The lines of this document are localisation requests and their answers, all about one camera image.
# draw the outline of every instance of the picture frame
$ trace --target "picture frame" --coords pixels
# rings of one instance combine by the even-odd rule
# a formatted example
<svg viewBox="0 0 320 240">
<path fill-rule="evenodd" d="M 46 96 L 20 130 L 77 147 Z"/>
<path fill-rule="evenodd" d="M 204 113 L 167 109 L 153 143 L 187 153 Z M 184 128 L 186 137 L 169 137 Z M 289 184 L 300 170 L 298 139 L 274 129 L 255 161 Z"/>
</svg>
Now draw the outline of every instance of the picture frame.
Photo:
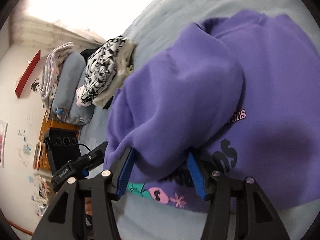
<svg viewBox="0 0 320 240">
<path fill-rule="evenodd" d="M 0 120 L 0 167 L 4 167 L 3 165 L 3 157 L 4 157 L 4 142 L 5 142 L 5 135 L 7 132 L 8 123 Z"/>
</svg>

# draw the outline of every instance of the black speaker box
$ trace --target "black speaker box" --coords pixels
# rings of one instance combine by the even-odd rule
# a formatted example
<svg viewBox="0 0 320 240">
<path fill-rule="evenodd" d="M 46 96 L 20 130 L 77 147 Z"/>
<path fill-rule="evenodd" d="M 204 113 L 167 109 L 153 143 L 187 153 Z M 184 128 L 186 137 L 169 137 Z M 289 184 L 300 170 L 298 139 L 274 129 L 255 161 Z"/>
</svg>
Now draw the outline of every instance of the black speaker box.
<svg viewBox="0 0 320 240">
<path fill-rule="evenodd" d="M 52 174 L 68 161 L 75 161 L 81 156 L 76 132 L 50 128 L 44 135 L 45 149 Z"/>
</svg>

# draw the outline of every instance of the blue bed sheet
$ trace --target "blue bed sheet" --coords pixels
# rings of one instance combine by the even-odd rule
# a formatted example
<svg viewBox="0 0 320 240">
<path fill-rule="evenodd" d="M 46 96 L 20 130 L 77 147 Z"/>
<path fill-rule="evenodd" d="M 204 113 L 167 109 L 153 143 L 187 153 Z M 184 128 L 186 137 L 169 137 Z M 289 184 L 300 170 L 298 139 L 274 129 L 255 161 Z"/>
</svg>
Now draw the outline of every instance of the blue bed sheet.
<svg viewBox="0 0 320 240">
<path fill-rule="evenodd" d="M 154 0 L 124 33 L 138 44 L 135 69 L 170 46 L 189 22 L 231 16 L 243 8 L 269 16 L 288 14 L 309 35 L 320 52 L 320 29 L 301 0 Z M 90 148 L 103 142 L 107 118 L 107 110 L 96 108 L 92 121 L 82 129 L 80 142 Z M 101 170 L 102 166 L 96 168 L 90 176 Z M 126 193 L 114 203 L 114 209 L 123 240 L 200 239 L 206 219 L 206 214 L 178 210 L 131 193 Z M 320 199 L 279 211 L 292 240 L 301 239 L 319 210 Z M 234 216 L 230 225 L 234 227 Z"/>
</svg>

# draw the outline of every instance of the black and white patterned fabric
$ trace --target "black and white patterned fabric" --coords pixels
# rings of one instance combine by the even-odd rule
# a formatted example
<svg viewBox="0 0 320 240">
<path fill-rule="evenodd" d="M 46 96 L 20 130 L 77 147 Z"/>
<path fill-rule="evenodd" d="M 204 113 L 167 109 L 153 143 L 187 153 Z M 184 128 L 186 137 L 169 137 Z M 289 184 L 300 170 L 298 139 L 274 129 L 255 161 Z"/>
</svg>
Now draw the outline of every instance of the black and white patterned fabric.
<svg viewBox="0 0 320 240">
<path fill-rule="evenodd" d="M 117 74 L 115 58 L 127 41 L 123 36 L 108 40 L 88 58 L 81 104 L 91 104 L 111 83 Z"/>
</svg>

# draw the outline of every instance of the black cable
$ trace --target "black cable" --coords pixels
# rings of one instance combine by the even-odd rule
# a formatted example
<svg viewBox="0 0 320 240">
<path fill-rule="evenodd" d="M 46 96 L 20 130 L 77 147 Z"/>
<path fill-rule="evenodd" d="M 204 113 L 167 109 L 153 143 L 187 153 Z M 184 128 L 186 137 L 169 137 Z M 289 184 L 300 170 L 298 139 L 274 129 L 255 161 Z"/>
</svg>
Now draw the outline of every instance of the black cable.
<svg viewBox="0 0 320 240">
<path fill-rule="evenodd" d="M 78 143 L 78 145 L 82 145 L 83 147 L 86 147 L 88 149 L 89 152 L 91 152 L 91 150 L 89 149 L 89 147 L 85 144 L 82 144 L 82 143 Z"/>
</svg>

